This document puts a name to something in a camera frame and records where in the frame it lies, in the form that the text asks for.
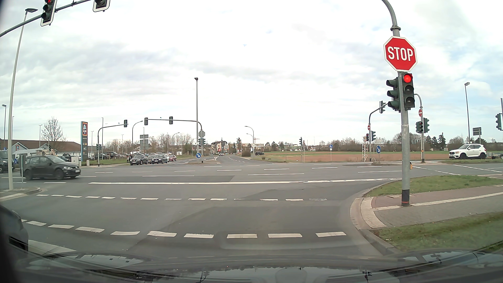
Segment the car wheel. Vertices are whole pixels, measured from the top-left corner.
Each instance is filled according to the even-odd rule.
[[[25,173],[23,176],[26,178],[27,181],[33,180],[33,175],[30,170],[25,170]]]
[[[56,170],[54,170],[54,178],[58,181],[63,180],[64,179],[63,170],[56,168]]]

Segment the black car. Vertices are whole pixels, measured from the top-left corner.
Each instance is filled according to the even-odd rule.
[[[80,168],[55,155],[36,155],[26,159],[23,176],[27,180],[33,178],[55,178],[63,180],[66,177],[74,179],[80,175]]]
[[[143,154],[137,154],[131,158],[129,161],[129,164],[131,165],[143,165],[147,164],[147,157]]]

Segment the street sign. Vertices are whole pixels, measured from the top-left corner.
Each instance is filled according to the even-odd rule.
[[[397,72],[409,72],[417,64],[415,48],[405,37],[392,36],[384,43],[384,59]]]

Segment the traffic light pole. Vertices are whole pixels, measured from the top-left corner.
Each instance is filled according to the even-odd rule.
[[[388,2],[388,0],[382,0],[383,3],[388,8],[389,14],[391,16],[391,31],[393,36],[400,36],[400,27],[396,22],[395,11],[393,7]],[[402,134],[402,206],[410,205],[410,137],[409,137],[409,125],[408,125],[408,112],[405,110],[405,103],[403,100],[403,72],[398,72],[398,89],[400,98],[400,118],[401,118],[401,134]]]

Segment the asphalt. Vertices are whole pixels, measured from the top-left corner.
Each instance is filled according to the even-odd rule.
[[[401,177],[400,165],[271,163],[237,155],[141,166],[83,167],[0,192],[33,243],[157,257],[377,255],[352,224],[355,195]],[[496,175],[503,165],[416,164],[412,177]],[[2,189],[7,175],[0,175]]]

